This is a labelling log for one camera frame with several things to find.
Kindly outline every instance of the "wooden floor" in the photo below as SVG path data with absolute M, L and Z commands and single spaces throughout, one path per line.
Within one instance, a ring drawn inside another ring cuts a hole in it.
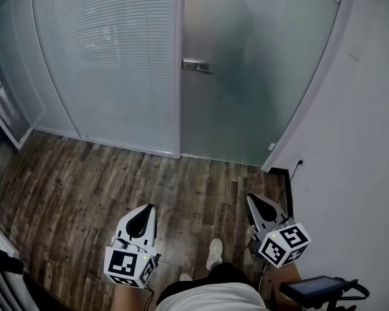
M 213 238 L 223 240 L 225 261 L 242 251 L 251 236 L 248 192 L 277 199 L 283 187 L 282 177 L 257 167 L 170 159 L 34 132 L 6 168 L 0 228 L 30 276 L 55 297 L 76 310 L 109 310 L 113 284 L 103 274 L 105 247 L 122 216 L 153 203 L 162 254 L 149 282 L 156 292 L 153 310 L 181 272 L 207 275 Z M 257 282 L 260 269 L 248 252 L 237 266 Z

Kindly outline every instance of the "person's leg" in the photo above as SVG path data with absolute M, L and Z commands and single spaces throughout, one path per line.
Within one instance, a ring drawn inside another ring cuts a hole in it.
M 253 287 L 253 284 L 248 277 L 229 262 L 216 264 L 207 278 L 209 279 L 210 284 L 239 282 Z
M 253 287 L 253 284 L 248 280 L 246 275 L 241 270 L 238 270 L 230 263 L 222 263 L 222 253 L 222 241 L 218 238 L 215 238 L 210 243 L 209 256 L 206 262 L 206 268 L 210 270 L 209 276 L 200 280 L 186 281 L 182 280 L 182 278 L 187 279 L 187 277 L 189 277 L 191 279 L 191 277 L 189 274 L 183 273 L 180 277 L 180 282 L 172 283 L 170 286 L 164 289 L 157 300 L 157 305 L 159 305 L 169 296 L 184 292 L 185 290 L 204 286 L 206 284 L 239 282 L 249 284 Z
M 179 281 L 172 283 L 170 286 L 164 289 L 164 291 L 158 297 L 157 305 L 159 305 L 164 299 L 168 298 L 169 296 L 184 292 L 192 288 L 204 286 L 205 284 L 208 284 L 208 282 L 208 279 L 204 278 L 194 281 Z

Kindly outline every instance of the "metal door frame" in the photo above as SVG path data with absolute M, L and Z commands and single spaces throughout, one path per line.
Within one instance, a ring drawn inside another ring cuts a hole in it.
M 184 0 L 176 0 L 175 29 L 174 29 L 174 115 L 175 115 L 175 145 L 173 157 L 176 159 L 182 156 L 182 47 L 183 47 L 183 15 L 184 15 Z
M 287 143 L 290 141 L 292 135 L 298 129 L 298 126 L 301 124 L 304 116 L 307 114 L 312 102 L 315 100 L 318 92 L 320 91 L 324 80 L 333 64 L 333 61 L 338 52 L 338 48 L 342 42 L 344 31 L 349 21 L 351 8 L 353 6 L 353 0 L 341 0 L 338 7 L 336 19 L 331 30 L 329 40 L 325 46 L 324 53 L 318 64 L 318 67 L 312 77 L 310 84 L 302 98 L 300 104 L 297 107 L 297 110 L 293 114 L 290 122 L 285 128 L 281 138 L 279 139 L 276 147 L 273 149 L 271 154 L 268 156 L 261 169 L 264 172 L 268 172 L 272 164 L 281 154 L 281 152 L 286 147 Z

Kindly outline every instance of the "shoe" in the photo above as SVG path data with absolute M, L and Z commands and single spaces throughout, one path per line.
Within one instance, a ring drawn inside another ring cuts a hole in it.
M 210 271 L 210 267 L 216 262 L 222 262 L 223 243 L 219 238 L 215 238 L 209 246 L 209 256 L 206 262 L 206 268 Z
M 179 281 L 193 281 L 193 278 L 188 273 L 182 273 Z

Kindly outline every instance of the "electrical cable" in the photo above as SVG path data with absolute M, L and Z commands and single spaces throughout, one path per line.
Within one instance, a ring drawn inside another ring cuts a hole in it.
M 239 253 L 239 255 L 238 255 L 238 257 L 236 257 L 235 261 L 232 262 L 232 265 L 234 265 L 240 259 L 240 257 L 243 255 L 243 253 L 245 252 L 247 247 L 248 247 L 248 245 L 246 245 L 246 247 L 241 251 L 241 253 Z
M 261 272 L 261 277 L 259 278 L 259 286 L 258 286 L 258 292 L 261 293 L 261 288 L 262 288 L 262 280 L 264 279 L 264 272 L 266 270 L 266 267 L 269 265 L 269 261 L 265 259 L 265 262 L 262 266 L 262 272 Z
M 353 287 L 354 290 L 357 290 L 358 292 L 362 293 L 364 296 L 343 296 L 339 298 L 339 301 L 361 301 L 363 299 L 366 299 L 370 296 L 369 290 L 367 290 L 365 287 L 363 287 L 361 284 L 356 284 Z
M 296 173 L 296 170 L 297 170 L 298 166 L 302 165 L 302 163 L 303 163 L 302 160 L 298 161 L 298 163 L 297 163 L 297 165 L 296 165 L 296 168 L 294 169 L 294 172 L 292 173 L 292 176 L 291 176 L 291 178 L 290 178 L 290 182 L 291 182 L 292 178 L 294 177 L 294 174 Z M 279 195 L 279 197 L 278 197 L 278 199 L 277 199 L 277 201 L 276 201 L 277 204 L 278 204 L 279 199 L 281 198 L 281 196 L 284 194 L 284 191 L 285 191 L 286 188 L 287 188 L 287 187 L 285 187 L 284 190 L 283 190 L 283 191 L 281 192 L 281 194 Z
M 144 289 L 147 289 L 151 292 L 151 295 L 148 297 L 147 301 L 145 302 L 144 311 L 148 311 L 150 309 L 151 301 L 153 300 L 154 291 L 150 288 L 149 285 L 146 285 Z

